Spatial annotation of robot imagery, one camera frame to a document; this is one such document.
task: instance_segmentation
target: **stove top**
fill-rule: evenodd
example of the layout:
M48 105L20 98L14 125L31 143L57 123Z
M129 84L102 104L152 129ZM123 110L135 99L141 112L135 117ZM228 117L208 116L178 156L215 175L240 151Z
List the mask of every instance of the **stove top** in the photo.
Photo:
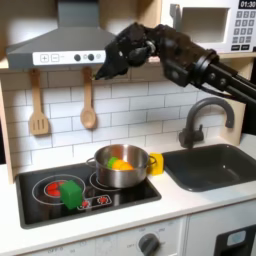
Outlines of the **stove top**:
M59 186L73 180L84 195L76 209L69 210L60 200ZM17 195L21 227L35 228L92 214L159 200L158 191L146 179L128 189L106 187L97 180L95 170L77 164L17 176Z

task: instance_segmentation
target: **black sink basin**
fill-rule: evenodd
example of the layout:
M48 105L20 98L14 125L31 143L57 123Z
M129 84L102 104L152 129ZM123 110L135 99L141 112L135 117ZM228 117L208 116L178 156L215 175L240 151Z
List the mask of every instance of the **black sink basin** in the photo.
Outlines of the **black sink basin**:
M163 157L165 171L180 187L193 192L256 180L256 161L226 144L164 153Z

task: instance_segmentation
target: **wooden utensil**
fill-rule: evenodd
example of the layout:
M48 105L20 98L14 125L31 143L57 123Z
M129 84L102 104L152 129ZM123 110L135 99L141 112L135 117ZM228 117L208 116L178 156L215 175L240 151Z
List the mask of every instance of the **wooden utensil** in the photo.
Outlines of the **wooden utensil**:
M96 114L92 108L92 70L83 69L84 75L84 109L81 113L81 122L87 129L92 129L96 124Z
M43 114L41 107L40 72L36 69L31 70L30 80L32 84L34 113L29 120L29 129L33 135L47 134L49 131L49 122Z

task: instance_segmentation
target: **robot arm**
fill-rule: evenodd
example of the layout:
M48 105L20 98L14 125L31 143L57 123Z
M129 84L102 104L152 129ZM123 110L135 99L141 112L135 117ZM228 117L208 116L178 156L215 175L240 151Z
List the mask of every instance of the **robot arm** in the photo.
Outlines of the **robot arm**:
M127 73L129 67L143 65L158 56L167 79L185 87L195 87L223 98L256 104L256 86L237 71L219 62L214 50L205 50L191 42L189 36L158 25L147 28L134 23L106 46L106 60L95 79L111 79ZM203 86L208 83L223 94Z

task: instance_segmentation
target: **cooking pot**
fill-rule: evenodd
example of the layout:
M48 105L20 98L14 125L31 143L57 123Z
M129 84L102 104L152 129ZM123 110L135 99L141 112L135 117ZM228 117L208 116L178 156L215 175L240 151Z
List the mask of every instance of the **cooking pot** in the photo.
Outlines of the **cooking pot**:
M114 170L107 167L111 157L130 163L134 170ZM146 151L139 147L126 144L116 144L99 149L93 158L87 160L87 165L96 167L99 183L113 188L128 188L138 185L147 176L147 167L156 162Z

